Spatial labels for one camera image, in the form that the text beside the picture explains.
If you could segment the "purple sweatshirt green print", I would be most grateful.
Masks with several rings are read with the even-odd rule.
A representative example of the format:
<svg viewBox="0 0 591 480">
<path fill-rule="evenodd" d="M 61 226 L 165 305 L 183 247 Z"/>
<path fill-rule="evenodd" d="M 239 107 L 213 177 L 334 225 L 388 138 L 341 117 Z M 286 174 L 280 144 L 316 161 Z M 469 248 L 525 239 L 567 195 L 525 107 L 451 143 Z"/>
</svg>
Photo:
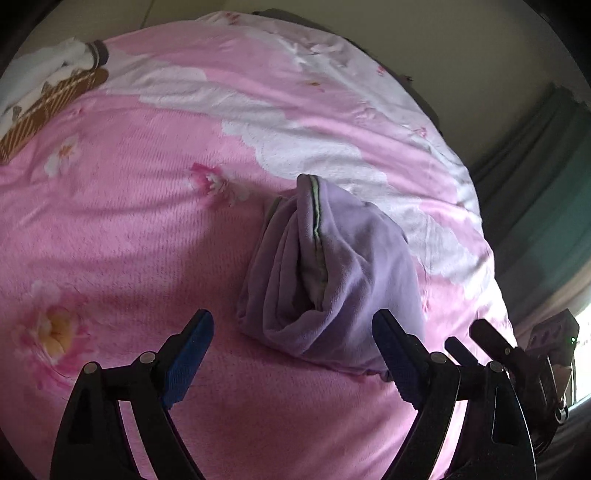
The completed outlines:
<svg viewBox="0 0 591 480">
<path fill-rule="evenodd" d="M 372 333 L 381 309 L 423 337 L 419 281 L 403 229 L 373 203 L 301 174 L 267 212 L 238 298 L 239 329 L 294 358 L 386 378 Z"/>
</svg>

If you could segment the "pink white floral bedspread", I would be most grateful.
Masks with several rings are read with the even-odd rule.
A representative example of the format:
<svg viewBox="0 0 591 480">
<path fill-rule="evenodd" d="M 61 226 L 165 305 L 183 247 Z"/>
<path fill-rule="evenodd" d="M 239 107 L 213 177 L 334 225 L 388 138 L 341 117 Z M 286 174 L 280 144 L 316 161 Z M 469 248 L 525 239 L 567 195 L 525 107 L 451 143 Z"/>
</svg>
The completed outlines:
<svg viewBox="0 0 591 480">
<path fill-rule="evenodd" d="M 469 172 L 348 41 L 217 12 L 107 41 L 109 76 L 1 170 L 1 429 L 38 479 L 82 366 L 126 365 L 214 317 L 172 417 L 209 479 L 378 479 L 414 420 L 393 385 L 238 330 L 266 207 L 315 174 L 407 235 L 425 343 L 513 327 Z"/>
</svg>

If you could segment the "green curtain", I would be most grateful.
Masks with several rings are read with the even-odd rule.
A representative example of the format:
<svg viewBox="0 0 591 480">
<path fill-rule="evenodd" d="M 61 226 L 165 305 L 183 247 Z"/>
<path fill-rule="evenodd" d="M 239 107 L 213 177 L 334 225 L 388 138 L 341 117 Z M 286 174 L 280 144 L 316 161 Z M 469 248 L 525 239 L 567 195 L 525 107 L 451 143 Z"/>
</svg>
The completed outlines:
<svg viewBox="0 0 591 480">
<path fill-rule="evenodd" d="M 522 328 L 590 261 L 590 108 L 552 85 L 470 169 L 495 277 Z"/>
</svg>

